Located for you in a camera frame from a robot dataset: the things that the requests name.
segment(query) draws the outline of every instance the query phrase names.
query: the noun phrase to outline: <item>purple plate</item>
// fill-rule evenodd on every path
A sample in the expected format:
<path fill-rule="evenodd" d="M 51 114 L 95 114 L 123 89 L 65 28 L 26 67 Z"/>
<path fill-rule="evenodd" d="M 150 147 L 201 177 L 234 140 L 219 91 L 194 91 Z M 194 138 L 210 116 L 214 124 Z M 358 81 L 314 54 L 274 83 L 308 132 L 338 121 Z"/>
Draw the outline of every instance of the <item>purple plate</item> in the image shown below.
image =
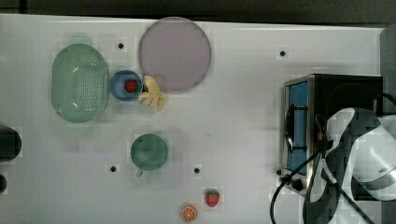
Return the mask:
<path fill-rule="evenodd" d="M 139 45 L 144 75 L 156 77 L 161 89 L 182 91 L 206 76 L 211 48 L 205 32 L 193 21 L 164 18 L 152 24 Z"/>

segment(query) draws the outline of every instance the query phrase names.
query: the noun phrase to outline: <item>orange slice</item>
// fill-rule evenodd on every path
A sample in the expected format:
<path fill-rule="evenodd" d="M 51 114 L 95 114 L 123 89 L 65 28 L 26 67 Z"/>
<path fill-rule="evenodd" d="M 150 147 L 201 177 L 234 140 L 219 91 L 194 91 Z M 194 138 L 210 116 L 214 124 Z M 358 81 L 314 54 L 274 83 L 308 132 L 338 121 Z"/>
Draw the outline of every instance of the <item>orange slice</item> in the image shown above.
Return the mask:
<path fill-rule="evenodd" d="M 192 205 L 187 205 L 181 211 L 181 218 L 185 222 L 191 222 L 197 218 L 197 210 Z"/>

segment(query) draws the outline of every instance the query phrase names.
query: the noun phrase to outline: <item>appliance door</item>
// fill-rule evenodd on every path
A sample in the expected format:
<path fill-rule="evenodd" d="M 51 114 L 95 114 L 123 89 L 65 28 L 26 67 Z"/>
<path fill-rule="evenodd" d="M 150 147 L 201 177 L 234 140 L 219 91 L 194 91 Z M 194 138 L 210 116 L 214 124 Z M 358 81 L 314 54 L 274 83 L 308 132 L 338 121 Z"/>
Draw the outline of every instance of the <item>appliance door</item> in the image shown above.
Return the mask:
<path fill-rule="evenodd" d="M 288 147 L 286 169 L 295 170 L 306 160 L 306 123 L 308 83 L 289 86 L 289 108 L 285 119 L 285 141 Z M 306 167 L 299 174 L 306 175 Z"/>

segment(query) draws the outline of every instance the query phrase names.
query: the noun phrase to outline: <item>plastic fruit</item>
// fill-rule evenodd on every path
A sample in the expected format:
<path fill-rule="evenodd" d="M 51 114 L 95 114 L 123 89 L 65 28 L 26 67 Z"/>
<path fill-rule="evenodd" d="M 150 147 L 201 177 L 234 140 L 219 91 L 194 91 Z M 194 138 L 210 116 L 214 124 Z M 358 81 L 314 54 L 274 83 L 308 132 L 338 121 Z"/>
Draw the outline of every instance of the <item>plastic fruit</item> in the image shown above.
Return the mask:
<path fill-rule="evenodd" d="M 157 80 L 151 76 L 145 76 L 146 91 L 139 96 L 139 101 L 146 101 L 151 107 L 157 106 L 158 110 L 162 110 L 165 105 L 165 99 L 161 94 L 160 86 Z"/>
<path fill-rule="evenodd" d="M 128 92 L 133 92 L 136 86 L 137 82 L 135 80 L 128 80 L 125 82 L 125 90 Z"/>
<path fill-rule="evenodd" d="M 194 221 L 197 218 L 197 210 L 192 205 L 187 205 L 181 211 L 181 218 L 185 222 Z"/>
<path fill-rule="evenodd" d="M 214 207 L 219 203 L 220 194 L 215 189 L 212 189 L 206 193 L 205 198 L 207 205 Z"/>

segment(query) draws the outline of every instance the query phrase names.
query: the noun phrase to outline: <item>blue bowl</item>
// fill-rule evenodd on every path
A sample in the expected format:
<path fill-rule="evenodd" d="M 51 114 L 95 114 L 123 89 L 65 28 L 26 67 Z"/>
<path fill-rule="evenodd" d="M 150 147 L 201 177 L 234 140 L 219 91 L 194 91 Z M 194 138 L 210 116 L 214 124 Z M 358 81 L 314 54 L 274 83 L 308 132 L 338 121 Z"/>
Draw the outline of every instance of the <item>blue bowl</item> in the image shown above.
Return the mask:
<path fill-rule="evenodd" d="M 133 92 L 125 90 L 125 83 L 129 80 L 137 82 L 137 86 Z M 133 71 L 123 70 L 114 74 L 110 81 L 111 93 L 114 97 L 121 101 L 134 101 L 136 100 L 143 90 L 143 83 L 140 77 Z"/>

